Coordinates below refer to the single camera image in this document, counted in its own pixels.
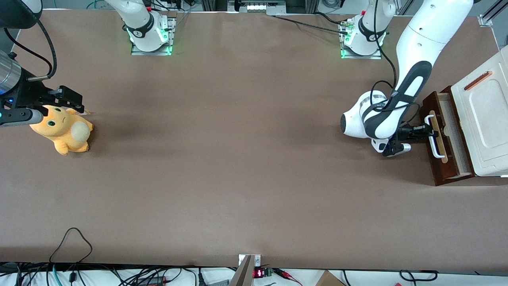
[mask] metal cylinder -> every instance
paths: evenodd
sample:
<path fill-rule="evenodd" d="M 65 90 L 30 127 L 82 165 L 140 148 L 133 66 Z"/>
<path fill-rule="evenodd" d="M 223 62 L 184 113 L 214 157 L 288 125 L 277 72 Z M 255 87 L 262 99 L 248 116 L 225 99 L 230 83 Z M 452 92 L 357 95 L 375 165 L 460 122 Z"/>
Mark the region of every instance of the metal cylinder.
<path fill-rule="evenodd" d="M 11 90 L 21 77 L 21 66 L 0 50 L 0 95 Z"/>

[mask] brown table surface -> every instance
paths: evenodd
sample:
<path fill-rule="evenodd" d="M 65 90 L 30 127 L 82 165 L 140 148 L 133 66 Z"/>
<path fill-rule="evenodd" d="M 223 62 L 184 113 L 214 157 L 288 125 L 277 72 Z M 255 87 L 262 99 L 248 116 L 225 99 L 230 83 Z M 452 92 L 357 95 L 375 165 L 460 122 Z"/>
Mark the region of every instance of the brown table surface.
<path fill-rule="evenodd" d="M 390 24 L 394 61 L 409 20 Z M 76 226 L 93 244 L 86 262 L 233 266 L 260 253 L 273 267 L 508 270 L 505 186 L 433 187 L 423 144 L 387 159 L 340 132 L 342 113 L 392 73 L 384 60 L 342 60 L 336 34 L 196 13 L 172 56 L 146 57 L 130 56 L 114 11 L 42 21 L 58 56 L 46 85 L 80 92 L 96 130 L 89 153 L 68 157 L 28 126 L 0 130 L 1 261 L 47 261 Z M 19 41 L 50 57 L 38 27 Z M 421 98 L 496 52 L 468 18 Z M 86 250 L 74 233 L 55 260 Z"/>

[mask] white floor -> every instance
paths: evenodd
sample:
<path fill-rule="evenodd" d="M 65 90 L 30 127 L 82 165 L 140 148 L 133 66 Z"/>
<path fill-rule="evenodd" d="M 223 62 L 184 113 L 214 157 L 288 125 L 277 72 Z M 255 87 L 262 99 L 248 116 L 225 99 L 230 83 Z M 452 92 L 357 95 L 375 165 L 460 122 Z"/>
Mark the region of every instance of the white floor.
<path fill-rule="evenodd" d="M 323 270 L 305 270 L 305 269 L 285 269 L 293 277 L 299 280 L 303 286 L 315 286 L 321 277 Z M 167 279 L 172 279 L 178 274 L 178 269 L 171 269 L 166 273 Z M 137 274 L 139 271 L 135 270 L 122 270 L 119 271 L 122 278 Z M 344 284 L 344 276 L 340 270 L 332 270 L 339 280 Z M 229 280 L 233 277 L 234 272 L 227 268 L 202 268 L 203 278 L 207 284 L 212 284 L 224 280 Z M 400 278 L 398 272 L 379 272 L 379 271 L 347 271 L 347 278 L 351 286 L 394 286 L 400 283 L 402 286 L 414 286 L 412 282 L 404 281 Z M 69 272 L 57 272 L 58 278 L 63 286 L 69 286 Z M 109 271 L 105 270 L 90 270 L 81 271 L 81 276 L 86 286 L 118 286 L 120 281 Z M 420 274 L 415 273 L 415 278 L 427 279 L 432 277 L 433 274 Z M 0 277 L 0 285 L 15 285 L 16 274 Z M 295 282 L 282 279 L 278 276 L 265 277 L 254 279 L 253 286 L 266 286 L 271 283 L 276 283 L 275 286 L 298 286 Z M 169 286 L 193 286 L 195 284 L 194 275 L 190 272 L 182 271 L 180 276 L 167 284 Z M 74 282 L 75 286 L 82 286 L 83 284 L 78 279 Z M 438 278 L 432 282 L 417 282 L 417 286 L 506 286 L 508 285 L 508 277 L 503 276 L 483 276 L 483 275 L 460 275 L 460 274 L 439 274 Z M 47 286 L 46 273 L 39 273 L 33 279 L 31 286 Z M 53 274 L 49 273 L 49 286 L 58 286 Z"/>

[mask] plush toy ear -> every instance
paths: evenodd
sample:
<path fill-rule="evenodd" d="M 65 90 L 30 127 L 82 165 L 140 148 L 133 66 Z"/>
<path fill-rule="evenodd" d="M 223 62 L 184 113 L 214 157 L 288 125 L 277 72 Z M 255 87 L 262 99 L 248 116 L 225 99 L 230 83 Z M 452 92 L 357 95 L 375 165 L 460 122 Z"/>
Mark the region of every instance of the plush toy ear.
<path fill-rule="evenodd" d="M 67 111 L 67 113 L 68 113 L 68 114 L 70 114 L 70 115 L 76 115 L 76 114 L 78 113 L 77 111 L 75 111 L 75 110 L 74 110 L 74 109 L 72 109 L 72 108 L 69 108 L 69 109 L 67 109 L 66 111 Z"/>

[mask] orange plush toy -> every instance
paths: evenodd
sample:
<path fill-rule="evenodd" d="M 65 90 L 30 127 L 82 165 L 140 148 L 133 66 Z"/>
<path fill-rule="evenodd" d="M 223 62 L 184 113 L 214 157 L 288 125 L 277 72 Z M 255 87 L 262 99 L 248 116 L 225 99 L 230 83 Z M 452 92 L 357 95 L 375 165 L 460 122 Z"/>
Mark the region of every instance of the orange plush toy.
<path fill-rule="evenodd" d="M 31 124 L 30 127 L 40 135 L 55 143 L 55 149 L 67 156 L 69 151 L 88 151 L 88 137 L 93 130 L 92 123 L 76 115 L 74 109 L 44 105 L 48 109 L 48 116 L 42 122 Z"/>

